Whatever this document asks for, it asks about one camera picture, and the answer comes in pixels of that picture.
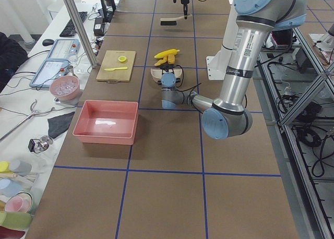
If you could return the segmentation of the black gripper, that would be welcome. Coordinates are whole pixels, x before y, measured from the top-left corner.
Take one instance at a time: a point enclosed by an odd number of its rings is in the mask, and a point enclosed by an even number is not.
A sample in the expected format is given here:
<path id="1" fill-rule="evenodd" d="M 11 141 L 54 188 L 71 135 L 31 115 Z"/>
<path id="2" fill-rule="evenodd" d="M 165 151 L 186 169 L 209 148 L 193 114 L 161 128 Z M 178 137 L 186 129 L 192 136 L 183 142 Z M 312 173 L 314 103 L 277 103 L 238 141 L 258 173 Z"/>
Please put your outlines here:
<path id="1" fill-rule="evenodd" d="M 174 73 L 174 65 L 161 65 L 159 67 L 162 70 L 161 81 L 162 82 L 180 82 Z"/>
<path id="2" fill-rule="evenodd" d="M 184 19 L 188 18 L 188 4 L 189 0 L 181 0 L 181 4 L 183 4 L 183 12 L 184 12 Z"/>

